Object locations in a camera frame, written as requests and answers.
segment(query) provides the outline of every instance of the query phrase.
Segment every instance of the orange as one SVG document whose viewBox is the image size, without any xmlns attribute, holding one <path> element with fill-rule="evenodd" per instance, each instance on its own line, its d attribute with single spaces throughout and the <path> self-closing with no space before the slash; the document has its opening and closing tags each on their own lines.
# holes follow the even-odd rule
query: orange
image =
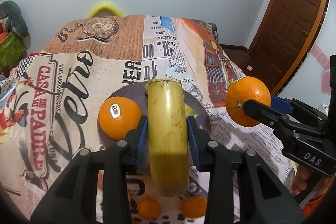
<svg viewBox="0 0 336 224">
<path fill-rule="evenodd" d="M 151 197 L 146 197 L 138 202 L 138 214 L 143 219 L 156 219 L 161 214 L 161 205 Z"/>
<path fill-rule="evenodd" d="M 189 218 L 198 218 L 205 215 L 207 200 L 200 196 L 193 196 L 184 200 L 181 204 L 182 213 Z"/>
<path fill-rule="evenodd" d="M 246 76 L 229 86 L 226 92 L 226 110 L 231 119 L 243 127 L 253 127 L 258 121 L 245 115 L 243 105 L 247 100 L 256 100 L 271 106 L 271 95 L 266 85 L 259 79 Z"/>
<path fill-rule="evenodd" d="M 101 105 L 98 121 L 107 136 L 119 141 L 125 139 L 128 131 L 137 128 L 141 115 L 140 107 L 131 99 L 112 97 Z"/>
</svg>

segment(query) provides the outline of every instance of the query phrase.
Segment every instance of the gray plate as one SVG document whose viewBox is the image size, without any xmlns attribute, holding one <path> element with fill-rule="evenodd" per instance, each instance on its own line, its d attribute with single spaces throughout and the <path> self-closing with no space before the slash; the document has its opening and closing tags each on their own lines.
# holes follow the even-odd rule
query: gray plate
<svg viewBox="0 0 336 224">
<path fill-rule="evenodd" d="M 138 106 L 142 110 L 143 115 L 147 115 L 147 96 L 145 95 L 145 89 L 144 89 L 146 83 L 147 82 L 139 82 L 124 86 L 121 89 L 118 89 L 115 92 L 113 92 L 108 98 L 116 96 L 129 98 L 138 104 Z M 192 96 L 189 92 L 185 90 L 183 90 L 183 95 L 184 95 L 184 102 L 192 109 L 194 109 L 198 114 L 195 119 L 198 127 L 200 129 L 206 130 L 209 134 L 211 134 L 210 119 L 203 105 L 194 96 Z M 112 143 L 116 143 L 116 141 L 109 138 L 101 130 L 99 123 L 97 124 L 98 124 L 98 133 L 100 135 L 104 148 L 108 148 Z"/>
</svg>

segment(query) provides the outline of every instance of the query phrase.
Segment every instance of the brown wooden door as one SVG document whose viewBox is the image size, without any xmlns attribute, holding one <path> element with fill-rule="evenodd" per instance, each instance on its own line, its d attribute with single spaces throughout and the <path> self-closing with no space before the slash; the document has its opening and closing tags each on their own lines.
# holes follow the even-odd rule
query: brown wooden door
<svg viewBox="0 0 336 224">
<path fill-rule="evenodd" d="M 261 79 L 270 91 L 301 51 L 320 3 L 321 0 L 274 0 L 265 25 L 249 50 L 250 75 Z"/>
</svg>

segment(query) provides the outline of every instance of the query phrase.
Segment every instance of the green box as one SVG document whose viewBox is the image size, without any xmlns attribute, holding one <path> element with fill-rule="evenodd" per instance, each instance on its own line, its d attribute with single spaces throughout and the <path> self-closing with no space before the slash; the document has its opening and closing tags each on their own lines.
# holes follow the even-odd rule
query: green box
<svg viewBox="0 0 336 224">
<path fill-rule="evenodd" d="M 14 68 L 20 56 L 25 52 L 22 40 L 14 32 L 10 32 L 5 40 L 0 43 L 0 73 L 9 73 Z"/>
</svg>

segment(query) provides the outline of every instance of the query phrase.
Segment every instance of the silver bolt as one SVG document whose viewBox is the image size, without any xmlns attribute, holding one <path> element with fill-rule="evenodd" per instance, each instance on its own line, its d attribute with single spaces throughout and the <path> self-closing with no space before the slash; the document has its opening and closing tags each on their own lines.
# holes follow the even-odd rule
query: silver bolt
<svg viewBox="0 0 336 224">
<path fill-rule="evenodd" d="M 295 130 L 293 130 L 293 136 L 294 136 L 294 138 L 297 138 L 297 139 L 300 138 L 300 135 L 298 133 L 296 133 Z"/>
<path fill-rule="evenodd" d="M 87 148 L 83 148 L 83 149 L 81 149 L 81 151 L 79 152 L 79 154 L 80 154 L 81 156 L 86 156 L 89 152 L 90 152 L 89 149 L 87 149 Z"/>
<path fill-rule="evenodd" d="M 254 157 L 256 155 L 256 152 L 253 149 L 247 149 L 246 154 L 250 157 Z"/>
<path fill-rule="evenodd" d="M 216 141 L 210 141 L 210 142 L 208 142 L 208 145 L 212 148 L 215 148 L 215 147 L 218 146 L 218 143 Z"/>
<path fill-rule="evenodd" d="M 124 147 L 127 145 L 127 142 L 125 140 L 120 140 L 117 142 L 117 145 L 120 146 L 120 147 Z"/>
</svg>

